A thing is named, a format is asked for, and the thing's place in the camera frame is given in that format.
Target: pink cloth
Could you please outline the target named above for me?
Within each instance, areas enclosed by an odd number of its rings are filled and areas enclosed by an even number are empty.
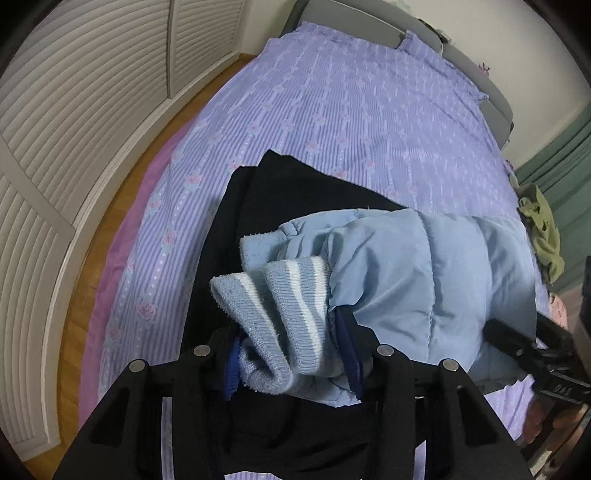
[[[144,210],[152,191],[170,162],[173,150],[187,134],[192,123],[191,120],[176,132],[152,160],[142,185],[139,187],[134,204],[127,212],[109,248],[105,268],[96,289],[95,306],[90,317],[82,357],[78,394],[79,426],[83,425],[98,403],[100,357],[105,341],[105,330],[121,275],[127,264],[129,253],[134,246],[135,237],[144,216]]]

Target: black cloth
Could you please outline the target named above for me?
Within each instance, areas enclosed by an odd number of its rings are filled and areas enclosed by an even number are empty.
[[[325,210],[403,207],[268,151],[258,167],[233,174],[203,245],[181,350],[207,343],[229,324],[211,296],[212,277],[242,271],[238,242]],[[374,403],[333,408],[241,387],[228,403],[210,398],[225,474],[270,472],[283,480],[359,480],[375,417]]]

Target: louvered closet door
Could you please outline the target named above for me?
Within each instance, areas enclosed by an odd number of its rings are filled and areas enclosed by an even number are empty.
[[[0,427],[23,458],[48,441],[41,352],[71,224],[168,95],[169,4],[64,0],[0,78]]]
[[[167,97],[168,6],[63,1],[0,80],[0,132],[70,222],[117,150]]]
[[[52,286],[71,236],[60,235],[5,176],[0,219],[0,427],[26,456],[47,442],[41,346]]]
[[[245,0],[173,0],[170,46],[174,96],[234,47]]]

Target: bed headboard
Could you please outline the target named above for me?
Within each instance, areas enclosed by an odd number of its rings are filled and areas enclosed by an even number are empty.
[[[297,0],[282,35],[294,31],[303,21],[334,28],[357,38],[396,48],[407,30],[461,70],[489,98],[480,104],[499,147],[513,128],[509,102],[473,61],[453,47],[428,25],[385,0]]]

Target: white stripe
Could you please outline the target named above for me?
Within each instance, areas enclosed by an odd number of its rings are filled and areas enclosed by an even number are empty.
[[[308,335],[310,336],[310,340],[312,341],[314,356],[316,357],[317,362],[320,362],[322,343],[320,341],[320,335],[318,333],[318,328],[316,328],[316,323],[314,321],[314,317],[312,316],[312,312],[308,308],[308,305],[304,301],[304,297],[301,294],[300,266],[294,260],[287,260],[285,262],[285,266],[287,267],[287,272],[289,273],[290,277],[291,292],[293,293],[295,300],[297,301],[298,306],[300,307],[302,316],[304,317],[304,324],[306,325]]]
[[[275,325],[273,325],[273,322],[271,321],[271,317],[269,317],[269,314],[267,313],[267,311],[265,310],[265,307],[263,306],[263,304],[261,302],[261,298],[259,297],[259,295],[256,291],[256,287],[255,287],[254,282],[246,273],[237,273],[237,274],[235,274],[235,277],[238,279],[238,281],[240,282],[240,284],[242,285],[242,287],[246,291],[248,298],[250,299],[252,304],[255,306],[259,315],[261,315],[261,318],[264,320],[266,327],[274,333],[274,335],[272,337],[273,337],[273,340],[275,340],[275,344],[276,344],[277,348],[281,349],[281,347],[279,345],[277,332],[275,331]]]
[[[312,267],[314,269],[314,306],[321,319],[326,318],[328,305],[328,265],[322,257],[312,257]]]

